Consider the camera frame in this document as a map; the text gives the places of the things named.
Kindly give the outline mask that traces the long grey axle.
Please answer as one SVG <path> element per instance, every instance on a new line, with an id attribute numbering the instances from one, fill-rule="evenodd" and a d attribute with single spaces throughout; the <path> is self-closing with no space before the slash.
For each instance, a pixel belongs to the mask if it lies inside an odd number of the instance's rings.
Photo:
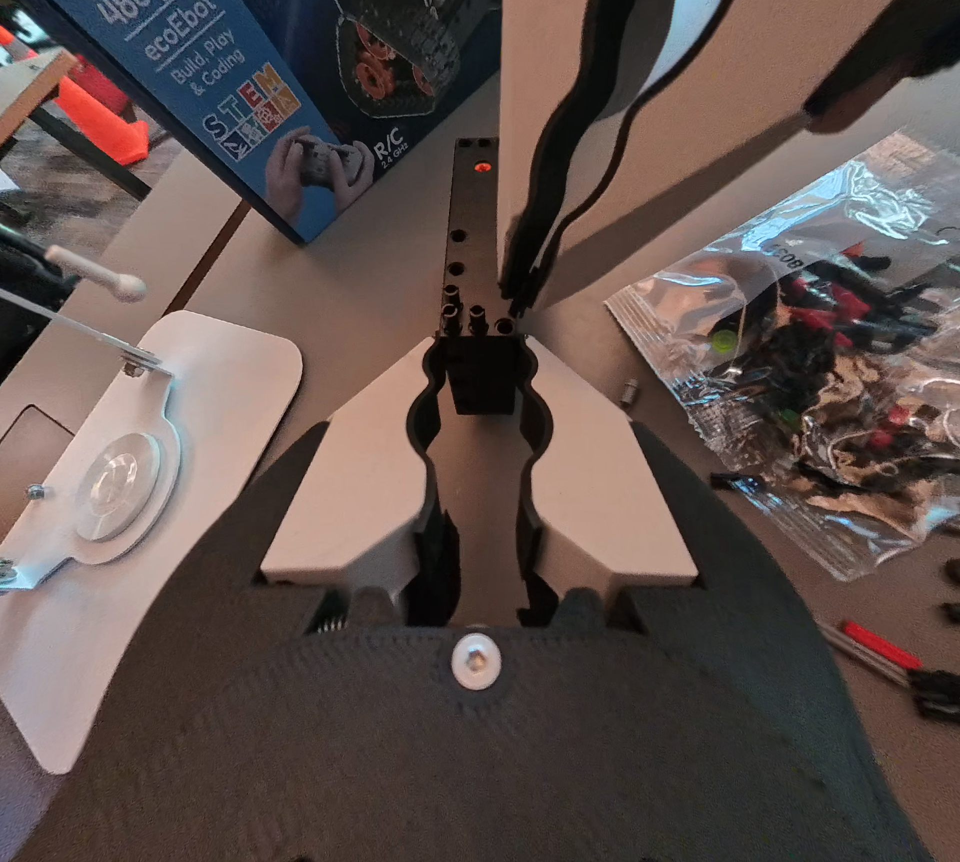
<path id="1" fill-rule="evenodd" d="M 904 690 L 911 688 L 910 678 L 907 676 L 906 670 L 901 666 L 894 664 L 894 662 L 891 662 L 884 656 L 860 645 L 857 641 L 837 628 L 819 621 L 816 625 L 822 638 L 833 650 L 857 662 L 875 675 L 881 676 L 899 688 Z"/>

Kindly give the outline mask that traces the long red axle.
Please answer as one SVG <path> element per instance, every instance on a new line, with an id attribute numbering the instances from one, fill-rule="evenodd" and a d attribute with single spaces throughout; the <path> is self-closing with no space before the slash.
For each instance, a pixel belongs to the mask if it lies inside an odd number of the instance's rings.
<path id="1" fill-rule="evenodd" d="M 851 620 L 845 620 L 841 622 L 839 631 L 856 645 L 898 668 L 905 671 L 916 671 L 923 668 L 923 662 L 916 654 L 908 652 L 883 638 L 870 628 L 865 628 Z"/>

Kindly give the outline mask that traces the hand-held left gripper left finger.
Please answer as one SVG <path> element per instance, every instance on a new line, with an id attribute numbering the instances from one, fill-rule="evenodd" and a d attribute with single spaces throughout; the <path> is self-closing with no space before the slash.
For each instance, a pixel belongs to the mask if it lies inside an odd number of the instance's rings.
<path id="1" fill-rule="evenodd" d="M 445 374 L 426 338 L 333 412 L 261 562 L 275 584 L 342 596 L 381 589 L 414 626 L 445 626 L 460 597 L 459 536 L 427 448 Z"/>

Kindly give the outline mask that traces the group of black connector pins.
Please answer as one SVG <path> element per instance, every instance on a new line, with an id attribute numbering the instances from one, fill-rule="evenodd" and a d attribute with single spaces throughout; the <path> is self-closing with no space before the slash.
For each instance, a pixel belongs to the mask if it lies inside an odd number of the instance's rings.
<path id="1" fill-rule="evenodd" d="M 905 690 L 921 718 L 947 724 L 959 724 L 959 676 L 944 670 L 922 667 L 905 671 L 911 688 Z"/>

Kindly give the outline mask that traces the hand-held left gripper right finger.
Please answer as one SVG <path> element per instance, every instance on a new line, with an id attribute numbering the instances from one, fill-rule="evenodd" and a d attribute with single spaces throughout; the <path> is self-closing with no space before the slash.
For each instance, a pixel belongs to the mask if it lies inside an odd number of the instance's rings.
<path id="1" fill-rule="evenodd" d="M 698 569 L 629 416 L 532 336 L 518 372 L 531 452 L 516 519 L 520 623 L 545 626 L 573 591 L 608 610 L 626 589 L 690 588 Z"/>

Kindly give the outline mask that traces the black office chair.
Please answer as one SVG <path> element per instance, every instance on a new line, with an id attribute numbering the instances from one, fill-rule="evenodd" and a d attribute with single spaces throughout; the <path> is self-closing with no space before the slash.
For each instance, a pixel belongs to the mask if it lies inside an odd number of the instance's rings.
<path id="1" fill-rule="evenodd" d="M 58 311 L 79 282 L 44 258 L 43 245 L 1 225 L 1 288 Z M 45 316 L 1 300 L 1 380 L 5 380 L 49 324 Z"/>

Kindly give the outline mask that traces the orange cone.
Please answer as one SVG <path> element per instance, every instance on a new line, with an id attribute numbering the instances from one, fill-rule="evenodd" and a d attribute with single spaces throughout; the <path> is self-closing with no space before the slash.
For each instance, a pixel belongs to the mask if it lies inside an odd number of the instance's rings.
<path id="1" fill-rule="evenodd" d="M 56 102 L 88 141 L 119 164 L 130 166 L 149 156 L 146 122 L 127 122 L 68 76 L 58 82 Z"/>

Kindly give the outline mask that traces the clear plastic parts bag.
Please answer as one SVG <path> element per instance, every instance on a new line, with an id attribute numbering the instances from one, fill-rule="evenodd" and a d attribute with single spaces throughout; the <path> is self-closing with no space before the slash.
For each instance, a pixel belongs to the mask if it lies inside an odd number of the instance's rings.
<path id="1" fill-rule="evenodd" d="M 894 132 L 606 309 L 743 493 L 842 582 L 959 512 L 959 161 Z"/>

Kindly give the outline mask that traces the blue robot kit box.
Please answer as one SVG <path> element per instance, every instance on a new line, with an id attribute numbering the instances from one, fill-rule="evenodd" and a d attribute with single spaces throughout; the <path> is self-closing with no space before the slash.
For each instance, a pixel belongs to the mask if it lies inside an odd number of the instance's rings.
<path id="1" fill-rule="evenodd" d="M 41 0 L 306 244 L 498 70 L 501 0 Z"/>

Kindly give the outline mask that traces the white book stand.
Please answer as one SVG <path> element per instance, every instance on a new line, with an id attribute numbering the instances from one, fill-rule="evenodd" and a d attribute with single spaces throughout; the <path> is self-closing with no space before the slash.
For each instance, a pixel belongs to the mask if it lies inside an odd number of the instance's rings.
<path id="1" fill-rule="evenodd" d="M 2 299 L 123 361 L 2 541 L 2 704 L 40 769 L 59 776 L 151 604 L 253 474 L 303 357 L 290 340 L 190 311 L 130 343 Z"/>

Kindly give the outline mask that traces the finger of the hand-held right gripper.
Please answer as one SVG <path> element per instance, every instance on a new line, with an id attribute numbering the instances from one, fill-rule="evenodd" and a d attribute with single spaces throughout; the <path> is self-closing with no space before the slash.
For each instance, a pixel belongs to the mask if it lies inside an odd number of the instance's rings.
<path id="1" fill-rule="evenodd" d="M 497 201 L 499 285 L 520 294 L 546 243 L 580 138 L 592 0 L 502 0 Z"/>
<path id="2" fill-rule="evenodd" d="M 576 294 L 796 136 L 892 1 L 591 0 L 593 119 L 515 296 L 531 309 Z"/>

